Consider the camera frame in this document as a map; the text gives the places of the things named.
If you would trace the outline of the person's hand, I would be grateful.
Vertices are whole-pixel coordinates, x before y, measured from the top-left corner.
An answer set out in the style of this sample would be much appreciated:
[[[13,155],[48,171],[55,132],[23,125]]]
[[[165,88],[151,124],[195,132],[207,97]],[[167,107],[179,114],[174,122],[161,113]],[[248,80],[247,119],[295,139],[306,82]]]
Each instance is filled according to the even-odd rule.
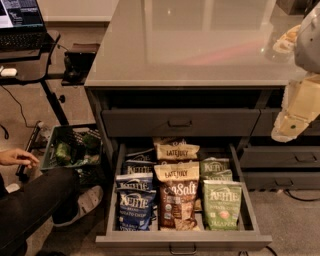
[[[39,160],[33,154],[19,148],[0,152],[0,164],[3,166],[23,165],[33,168],[38,163]]]

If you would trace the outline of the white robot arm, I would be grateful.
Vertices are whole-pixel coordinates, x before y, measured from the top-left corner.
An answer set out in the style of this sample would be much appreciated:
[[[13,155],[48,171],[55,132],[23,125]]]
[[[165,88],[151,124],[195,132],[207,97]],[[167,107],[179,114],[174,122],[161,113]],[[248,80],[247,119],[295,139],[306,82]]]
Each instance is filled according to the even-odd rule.
[[[285,32],[273,45],[278,53],[294,54],[295,64],[307,74],[289,82],[271,138],[278,142],[296,139],[320,115],[320,2],[313,1],[300,25]]]

